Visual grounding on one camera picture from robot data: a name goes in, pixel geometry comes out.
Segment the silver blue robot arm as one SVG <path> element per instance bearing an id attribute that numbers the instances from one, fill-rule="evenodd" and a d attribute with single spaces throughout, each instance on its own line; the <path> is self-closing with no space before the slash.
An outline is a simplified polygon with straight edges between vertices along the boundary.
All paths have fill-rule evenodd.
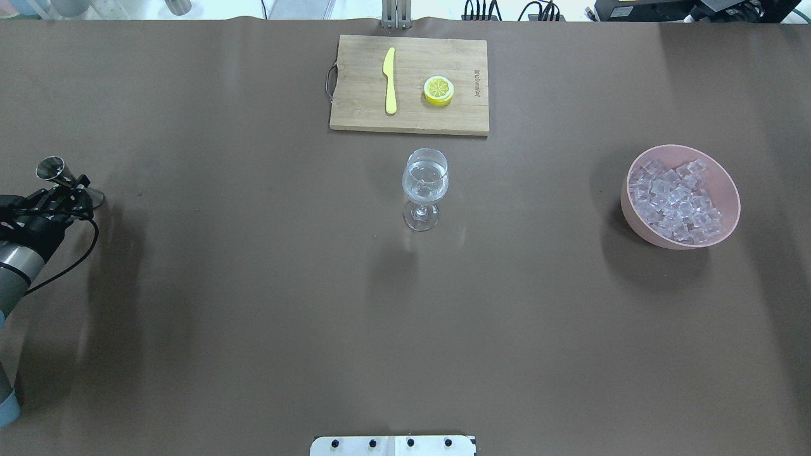
<path id="1" fill-rule="evenodd" d="M 89 248 L 72 265 L 33 285 L 76 220 L 93 226 Z M 5 323 L 24 296 L 55 282 L 90 256 L 98 242 L 99 226 L 94 220 L 91 190 L 84 186 L 54 186 L 29 196 L 4 194 L 1 222 L 1 321 Z"/>

